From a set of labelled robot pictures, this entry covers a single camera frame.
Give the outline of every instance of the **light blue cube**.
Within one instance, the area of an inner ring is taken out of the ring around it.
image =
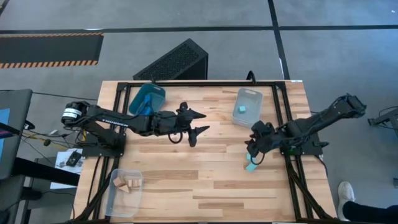
[[[246,112],[246,107],[240,106],[238,110],[239,110],[239,113],[244,113],[244,112]]]

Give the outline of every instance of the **plastic container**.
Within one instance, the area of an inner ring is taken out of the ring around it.
[[[113,184],[113,180],[120,177],[124,180],[139,180],[141,186],[130,188],[127,193]],[[112,217],[133,217],[139,209],[142,198],[142,186],[144,178],[139,170],[115,169],[111,174],[111,182],[109,183],[109,196],[106,203],[105,215]]]
[[[166,101],[166,91],[154,84],[146,83],[141,86],[136,97],[132,100],[129,111],[137,115],[143,111],[144,99],[146,95],[150,95],[150,103],[154,112],[158,112]]]
[[[244,113],[239,112],[239,107],[242,106],[244,106]],[[262,93],[240,88],[232,113],[233,123],[251,128],[254,123],[260,120],[261,107]]]

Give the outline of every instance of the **floor mat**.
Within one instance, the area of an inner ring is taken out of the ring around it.
[[[0,35],[0,68],[96,65],[103,33]]]

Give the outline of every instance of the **person's foot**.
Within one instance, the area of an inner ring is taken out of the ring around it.
[[[338,208],[337,208],[337,216],[341,221],[349,221],[344,217],[343,214],[343,206],[346,202],[354,202],[355,201],[355,196],[354,196],[354,190],[351,184],[349,184],[347,181],[343,181],[339,184],[338,186]]]

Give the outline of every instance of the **black computer case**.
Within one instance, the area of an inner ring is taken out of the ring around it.
[[[142,69],[134,80],[206,80],[208,53],[187,39],[154,63]]]

